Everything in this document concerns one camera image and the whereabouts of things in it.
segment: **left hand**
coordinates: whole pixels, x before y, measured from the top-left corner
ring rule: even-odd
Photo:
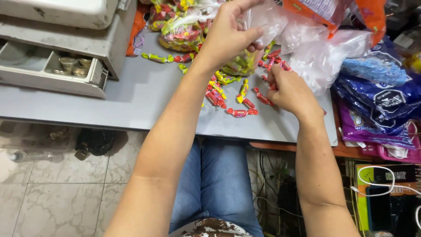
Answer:
[[[251,53],[262,50],[263,45],[253,42],[263,35],[263,29],[259,27],[244,31],[243,26],[237,23],[237,18],[264,1],[232,0],[223,3],[218,9],[196,59],[206,60],[206,65],[212,67],[213,71],[217,71],[244,49]]]

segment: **jeans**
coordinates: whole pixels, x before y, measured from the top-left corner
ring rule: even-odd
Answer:
[[[181,172],[170,231],[205,218],[232,222],[263,237],[257,221],[245,149],[239,142],[195,138]]]

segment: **purple package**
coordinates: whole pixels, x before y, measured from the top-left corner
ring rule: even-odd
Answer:
[[[391,136],[383,134],[379,128],[364,120],[356,111],[350,110],[343,101],[339,104],[342,118],[342,132],[344,141],[374,142],[389,144],[405,149],[415,150],[407,129],[401,134]]]

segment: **smartphone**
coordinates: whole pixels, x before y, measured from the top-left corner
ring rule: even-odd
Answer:
[[[367,195],[382,194],[389,187],[370,186],[365,189]],[[368,226],[371,231],[392,229],[392,211],[390,194],[367,197]]]

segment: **hand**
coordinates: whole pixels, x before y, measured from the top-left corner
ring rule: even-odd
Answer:
[[[270,84],[276,83],[278,87],[278,90],[269,90],[267,98],[281,109],[293,113],[300,122],[323,118],[323,109],[304,79],[296,72],[284,71],[278,64],[274,64],[267,81]]]
[[[197,59],[203,65],[211,66],[213,71],[219,70],[229,60],[239,55],[244,49],[251,53],[262,50],[263,45],[253,43],[263,35],[262,28],[250,28],[246,31],[237,23],[237,18],[248,9],[264,3],[265,0],[234,0],[223,3],[212,22],[205,42]]]

